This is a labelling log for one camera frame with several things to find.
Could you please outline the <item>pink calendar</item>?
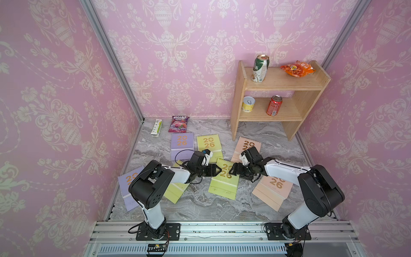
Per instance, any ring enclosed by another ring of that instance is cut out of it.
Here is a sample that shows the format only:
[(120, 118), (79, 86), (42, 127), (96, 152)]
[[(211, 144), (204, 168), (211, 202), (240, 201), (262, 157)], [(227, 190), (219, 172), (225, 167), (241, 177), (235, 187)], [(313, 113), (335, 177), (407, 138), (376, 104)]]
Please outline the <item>pink calendar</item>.
[(259, 141), (248, 139), (245, 137), (240, 137), (237, 142), (236, 148), (234, 150), (233, 156), (231, 158), (231, 162), (233, 163), (241, 162), (240, 160), (241, 153), (251, 147), (255, 147), (257, 151), (259, 152), (261, 149), (261, 145), (262, 144)]
[(293, 183), (283, 179), (264, 176), (252, 194), (278, 212), (284, 200), (288, 198), (292, 186)]

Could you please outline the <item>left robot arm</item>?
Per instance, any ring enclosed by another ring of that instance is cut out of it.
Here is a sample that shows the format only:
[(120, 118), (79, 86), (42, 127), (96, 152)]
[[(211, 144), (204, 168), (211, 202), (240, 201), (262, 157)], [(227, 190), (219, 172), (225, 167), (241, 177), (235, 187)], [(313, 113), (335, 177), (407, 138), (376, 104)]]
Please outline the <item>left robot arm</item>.
[(191, 159), (182, 162), (178, 167), (164, 166), (156, 160), (150, 161), (144, 167), (128, 187), (128, 192), (144, 214), (144, 221), (128, 231), (137, 235), (137, 241), (162, 240), (170, 237), (167, 220), (160, 206), (162, 197), (172, 183), (190, 184), (196, 178), (219, 175), (222, 168), (211, 163), (211, 157), (213, 152), (206, 149), (193, 151)]

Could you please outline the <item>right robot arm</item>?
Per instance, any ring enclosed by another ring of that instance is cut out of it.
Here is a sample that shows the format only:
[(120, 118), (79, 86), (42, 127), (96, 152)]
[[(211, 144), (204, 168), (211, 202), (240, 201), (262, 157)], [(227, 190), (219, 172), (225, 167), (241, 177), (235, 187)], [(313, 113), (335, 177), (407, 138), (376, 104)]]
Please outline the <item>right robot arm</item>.
[(280, 226), (285, 239), (298, 239), (306, 233), (311, 222), (327, 216), (345, 200), (343, 191), (322, 165), (300, 167), (274, 157), (264, 158), (255, 147), (243, 151), (240, 160), (240, 163), (232, 166), (229, 174), (249, 181), (256, 175), (262, 175), (282, 179), (300, 187), (304, 203), (285, 217)]

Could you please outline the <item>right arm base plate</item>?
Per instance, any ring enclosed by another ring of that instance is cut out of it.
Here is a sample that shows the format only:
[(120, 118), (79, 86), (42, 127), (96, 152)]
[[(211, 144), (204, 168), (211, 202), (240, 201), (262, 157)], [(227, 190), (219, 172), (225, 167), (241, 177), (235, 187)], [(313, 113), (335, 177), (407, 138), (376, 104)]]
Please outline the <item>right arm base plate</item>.
[(308, 226), (295, 229), (288, 223), (265, 223), (263, 231), (269, 241), (310, 241)]

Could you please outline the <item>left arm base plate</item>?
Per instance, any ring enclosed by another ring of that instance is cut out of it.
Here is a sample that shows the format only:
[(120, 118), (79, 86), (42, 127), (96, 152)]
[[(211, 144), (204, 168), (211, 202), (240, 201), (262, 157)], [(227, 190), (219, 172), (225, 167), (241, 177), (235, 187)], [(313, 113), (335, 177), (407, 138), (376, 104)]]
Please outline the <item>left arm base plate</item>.
[(164, 223), (153, 229), (142, 222), (138, 226), (136, 241), (179, 241), (180, 227), (180, 223)]

